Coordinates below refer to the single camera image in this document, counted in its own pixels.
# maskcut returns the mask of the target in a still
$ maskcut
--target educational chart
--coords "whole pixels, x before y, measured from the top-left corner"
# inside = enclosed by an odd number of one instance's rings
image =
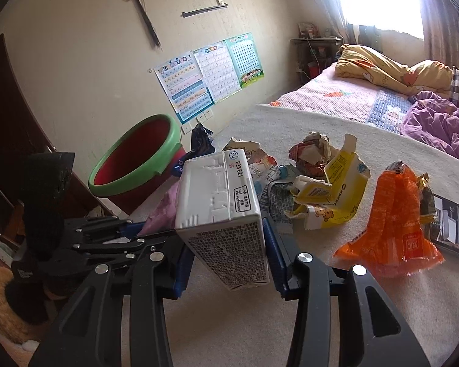
[[[225,40],[242,88],[264,77],[252,33]]]
[[[194,51],[214,103],[241,90],[240,81],[224,41]]]
[[[179,120],[186,123],[214,101],[192,51],[155,68]]]

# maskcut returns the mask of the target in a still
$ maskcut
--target yellow carton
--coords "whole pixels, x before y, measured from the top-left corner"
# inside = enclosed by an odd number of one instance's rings
[[[357,212],[371,172],[355,152],[357,138],[346,134],[343,148],[324,168],[326,180],[298,176],[292,186],[299,206],[286,211],[303,219],[308,230],[329,228],[350,221]]]

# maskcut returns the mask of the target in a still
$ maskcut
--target yellow blanket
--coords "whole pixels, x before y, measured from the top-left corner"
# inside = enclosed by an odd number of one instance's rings
[[[345,44],[335,73],[340,77],[366,79],[406,95],[420,91],[449,94],[452,69],[437,61],[423,61],[413,67],[401,65],[372,48]]]

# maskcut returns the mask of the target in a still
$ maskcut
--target green rim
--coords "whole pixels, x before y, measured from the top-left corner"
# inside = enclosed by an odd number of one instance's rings
[[[95,180],[97,173],[109,158],[109,156],[114,152],[114,150],[116,150],[121,145],[121,143],[129,136],[131,136],[131,134],[139,127],[157,119],[165,119],[170,124],[170,130],[168,131],[167,139],[157,150],[157,152],[155,152],[155,154],[153,154],[153,156],[146,162],[125,176],[104,185],[95,185],[93,181]],[[152,179],[155,175],[161,175],[162,172],[167,168],[170,160],[172,160],[177,150],[182,147],[182,144],[180,143],[181,137],[182,135],[180,133],[179,125],[177,121],[175,121],[175,119],[171,116],[166,114],[157,114],[155,116],[144,119],[132,127],[129,131],[127,131],[121,138],[119,138],[116,143],[114,143],[114,145],[107,151],[107,153],[104,154],[88,178],[88,187],[90,191],[94,194],[94,196],[97,197],[115,196],[141,186],[145,182]]]

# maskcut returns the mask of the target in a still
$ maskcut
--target orange plastic wrapper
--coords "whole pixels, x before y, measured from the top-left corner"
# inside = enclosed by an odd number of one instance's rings
[[[333,255],[339,265],[359,263],[375,276],[410,276],[444,261],[420,227],[421,177],[396,162],[377,180],[366,230]]]

